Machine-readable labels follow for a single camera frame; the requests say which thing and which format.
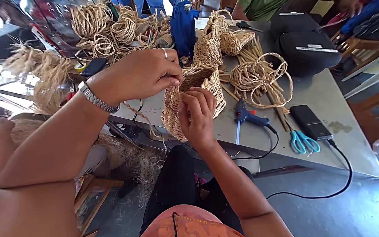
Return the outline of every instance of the green shirt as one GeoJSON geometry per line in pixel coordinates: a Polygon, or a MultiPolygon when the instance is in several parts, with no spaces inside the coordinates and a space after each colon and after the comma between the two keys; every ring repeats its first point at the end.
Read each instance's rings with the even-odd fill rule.
{"type": "Polygon", "coordinates": [[[273,14],[277,12],[288,0],[238,0],[246,17],[250,21],[269,21],[273,14]]]}

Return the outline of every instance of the metal watch strap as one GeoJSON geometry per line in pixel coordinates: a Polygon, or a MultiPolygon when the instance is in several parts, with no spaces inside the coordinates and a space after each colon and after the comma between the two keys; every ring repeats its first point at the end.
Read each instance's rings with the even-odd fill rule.
{"type": "Polygon", "coordinates": [[[107,103],[103,102],[96,95],[94,95],[93,92],[91,92],[91,90],[88,88],[87,83],[85,81],[83,81],[83,83],[84,83],[84,85],[81,86],[80,91],[87,98],[87,100],[89,100],[94,105],[101,108],[102,110],[105,110],[108,113],[115,113],[119,110],[119,108],[120,108],[119,105],[112,107],[112,106],[108,105],[107,103]]]}

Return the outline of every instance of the scissors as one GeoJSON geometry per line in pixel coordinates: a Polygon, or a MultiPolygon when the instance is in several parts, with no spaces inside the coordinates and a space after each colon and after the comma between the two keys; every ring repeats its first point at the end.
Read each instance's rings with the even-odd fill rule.
{"type": "Polygon", "coordinates": [[[300,154],[307,153],[304,144],[312,151],[319,152],[321,150],[320,145],[314,139],[308,137],[301,131],[293,129],[292,125],[289,123],[287,119],[286,123],[288,124],[289,129],[291,131],[291,145],[297,152],[299,152],[300,154]]]}
{"type": "Polygon", "coordinates": [[[255,30],[258,32],[263,32],[262,30],[252,28],[246,21],[237,22],[236,26],[240,29],[249,29],[249,30],[255,30]]]}

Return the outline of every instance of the smartphone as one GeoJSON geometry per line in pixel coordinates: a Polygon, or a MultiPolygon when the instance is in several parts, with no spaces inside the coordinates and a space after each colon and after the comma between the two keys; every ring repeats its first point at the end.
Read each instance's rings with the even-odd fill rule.
{"type": "Polygon", "coordinates": [[[94,74],[102,71],[102,69],[105,67],[107,62],[108,62],[107,58],[95,58],[80,73],[80,75],[85,76],[85,77],[93,76],[94,74]]]}
{"type": "Polygon", "coordinates": [[[301,127],[302,132],[315,141],[333,138],[333,135],[324,127],[321,120],[314,114],[308,105],[297,105],[290,108],[291,115],[301,127]]]}

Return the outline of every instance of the gray table surface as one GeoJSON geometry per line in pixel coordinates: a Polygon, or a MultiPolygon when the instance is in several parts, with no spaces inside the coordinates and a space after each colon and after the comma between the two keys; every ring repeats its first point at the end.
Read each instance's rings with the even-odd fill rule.
{"type": "MultiPolygon", "coordinates": [[[[265,30],[264,33],[257,33],[260,36],[261,45],[264,52],[272,51],[271,39],[267,32],[270,25],[263,22],[250,22],[251,26],[257,29],[265,30]]],[[[238,61],[236,57],[223,57],[224,65],[227,66],[226,71],[234,68],[238,61]]],[[[280,86],[285,89],[284,94],[287,94],[288,81],[286,78],[278,79],[280,86]]],[[[214,119],[214,135],[219,141],[235,144],[236,123],[234,121],[236,100],[233,99],[227,92],[223,91],[226,99],[226,107],[214,119]]],[[[161,92],[155,96],[144,100],[144,106],[141,112],[147,116],[150,122],[155,125],[159,131],[167,132],[161,122],[161,113],[164,105],[164,93],[161,92]]],[[[139,100],[131,100],[128,103],[134,108],[139,108],[139,100]]],[[[354,172],[364,174],[366,176],[379,177],[379,161],[371,150],[371,146],[365,138],[361,128],[359,127],[352,111],[350,110],[346,100],[343,98],[340,89],[336,85],[333,76],[329,69],[323,70],[316,74],[313,78],[293,78],[293,99],[287,103],[287,108],[294,105],[308,105],[312,111],[323,121],[324,125],[334,134],[334,141],[338,147],[345,153],[350,160],[354,172]]],[[[311,164],[319,164],[335,167],[339,169],[347,169],[345,161],[340,155],[331,148],[327,142],[319,141],[321,152],[307,154],[295,153],[289,142],[291,135],[286,132],[278,119],[274,109],[255,109],[256,115],[267,117],[270,119],[271,125],[277,130],[280,136],[280,142],[277,148],[273,151],[274,154],[279,154],[285,157],[297,159],[311,164]]],[[[113,114],[113,116],[132,121],[134,113],[125,106],[113,114]]],[[[137,121],[142,124],[147,122],[137,117],[137,121]]],[[[276,137],[269,130],[258,127],[250,122],[245,122],[240,128],[240,145],[236,148],[243,150],[244,148],[254,148],[261,151],[269,151],[271,140],[274,145],[276,137]]]]}

